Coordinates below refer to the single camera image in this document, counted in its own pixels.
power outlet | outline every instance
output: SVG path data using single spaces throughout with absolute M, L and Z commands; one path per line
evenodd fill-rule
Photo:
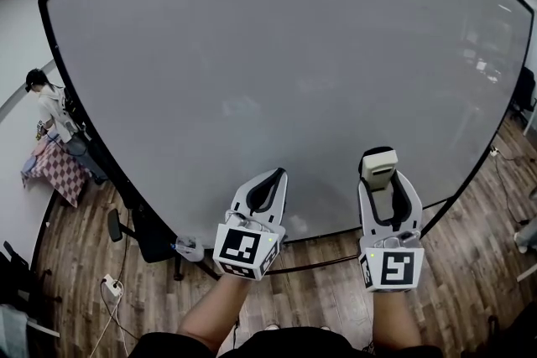
M 112 278 L 112 276 L 107 274 L 104 277 L 104 283 L 105 285 L 107 285 L 108 289 L 110 289 L 110 292 L 113 294 L 114 297 L 119 297 L 119 294 L 121 294 L 121 289 L 119 285 L 114 287 L 114 283 L 116 283 L 116 281 Z

pink checkered cloth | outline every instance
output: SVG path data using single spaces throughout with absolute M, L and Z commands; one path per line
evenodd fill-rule
M 58 145 L 54 142 L 49 143 L 46 149 L 37 156 L 35 166 L 27 174 L 21 172 L 23 185 L 26 187 L 30 178 L 44 176 L 64 199 L 73 207 L 77 207 L 78 196 L 88 174 L 74 158 L 63 152 Z

wooden floor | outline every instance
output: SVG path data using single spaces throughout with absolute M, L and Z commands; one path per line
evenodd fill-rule
M 537 262 L 533 252 L 518 253 L 513 243 L 517 226 L 507 212 L 505 195 L 494 161 L 506 183 L 509 206 L 519 219 L 537 213 L 528 200 L 537 185 L 537 153 L 522 137 L 518 125 L 504 123 L 495 139 L 505 158 L 489 157 L 475 179 L 446 216 L 423 239 L 427 261 L 420 286 L 409 293 L 426 342 L 438 345 L 446 357 L 473 350 L 487 338 L 487 317 L 496 314 L 507 327 L 537 295 L 537 273 L 517 284 L 516 277 Z M 101 278 L 120 272 L 125 241 L 112 243 L 107 233 L 107 212 L 118 208 L 124 222 L 127 211 L 109 184 L 93 186 L 80 207 L 57 205 L 44 235 L 38 268 L 50 268 L 45 284 L 55 305 L 59 356 L 89 356 L 107 322 L 101 301 Z M 425 212 L 428 220 L 434 208 Z M 354 255 L 359 232 L 288 245 L 271 267 L 293 267 Z M 126 293 L 120 306 L 122 324 L 137 337 L 150 331 L 175 332 L 188 309 L 214 283 L 197 267 L 184 265 L 185 280 L 173 280 L 173 262 L 147 264 L 136 241 L 128 242 L 123 282 Z M 237 331 L 240 345 L 268 324 L 328 325 L 356 348 L 372 336 L 372 297 L 363 290 L 357 261 L 314 270 L 266 277 L 256 284 L 241 312 Z M 108 303 L 112 297 L 105 292 Z M 127 336 L 128 349 L 135 340 Z M 222 350 L 231 347 L 228 337 Z M 111 325 L 97 356 L 125 356 L 120 331 Z

white hoodie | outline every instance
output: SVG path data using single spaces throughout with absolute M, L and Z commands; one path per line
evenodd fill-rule
M 78 127 L 72 120 L 70 115 L 64 110 L 65 93 L 63 88 L 57 86 L 44 85 L 39 93 L 37 100 L 39 105 L 39 114 L 42 122 L 47 122 L 50 118 L 54 118 L 56 130 L 60 135 L 61 140 L 67 143 L 71 140 L 71 131 L 77 131 Z

whiteboard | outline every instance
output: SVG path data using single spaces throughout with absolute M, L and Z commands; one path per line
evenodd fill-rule
M 122 171 L 208 246 L 237 188 L 277 167 L 290 240 L 358 226 L 357 167 L 376 146 L 397 150 L 424 205 L 453 196 L 503 117 L 532 20 L 519 0 L 41 2 Z

